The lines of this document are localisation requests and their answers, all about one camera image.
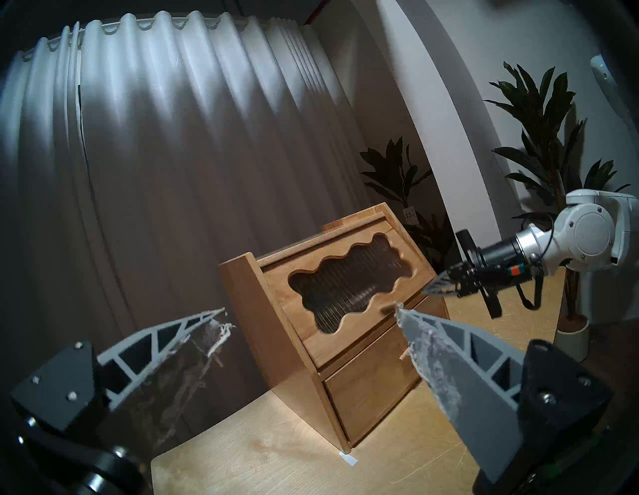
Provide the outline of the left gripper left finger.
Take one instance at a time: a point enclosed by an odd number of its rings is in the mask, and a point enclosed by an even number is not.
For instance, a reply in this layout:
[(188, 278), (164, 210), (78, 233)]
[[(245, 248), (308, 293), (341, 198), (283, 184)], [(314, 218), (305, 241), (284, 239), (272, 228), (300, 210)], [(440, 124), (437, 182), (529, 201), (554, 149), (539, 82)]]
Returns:
[(193, 433), (184, 415), (235, 325), (225, 308), (151, 326), (97, 353), (76, 341), (10, 392), (18, 416), (46, 433), (107, 448), (166, 452)]

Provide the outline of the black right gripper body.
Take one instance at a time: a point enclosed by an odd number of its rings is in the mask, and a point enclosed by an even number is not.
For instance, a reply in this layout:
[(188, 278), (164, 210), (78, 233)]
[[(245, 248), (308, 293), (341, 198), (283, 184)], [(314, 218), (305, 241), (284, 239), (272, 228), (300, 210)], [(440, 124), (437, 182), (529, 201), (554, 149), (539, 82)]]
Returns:
[(451, 280), (457, 282), (458, 298), (480, 293), (490, 317), (496, 319), (502, 317), (498, 293), (515, 287), (526, 309), (540, 309), (545, 251), (532, 229), (484, 248), (475, 244), (466, 229), (455, 235), (466, 258), (447, 270)]

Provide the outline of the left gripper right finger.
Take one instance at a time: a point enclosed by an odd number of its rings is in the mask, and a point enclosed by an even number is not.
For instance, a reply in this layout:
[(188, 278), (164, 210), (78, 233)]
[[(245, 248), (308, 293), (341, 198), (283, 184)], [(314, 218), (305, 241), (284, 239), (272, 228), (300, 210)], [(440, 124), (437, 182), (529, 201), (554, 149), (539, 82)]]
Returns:
[(551, 342), (526, 352), (397, 304), (419, 376), (480, 468), (473, 494), (533, 494), (597, 445), (613, 390)]

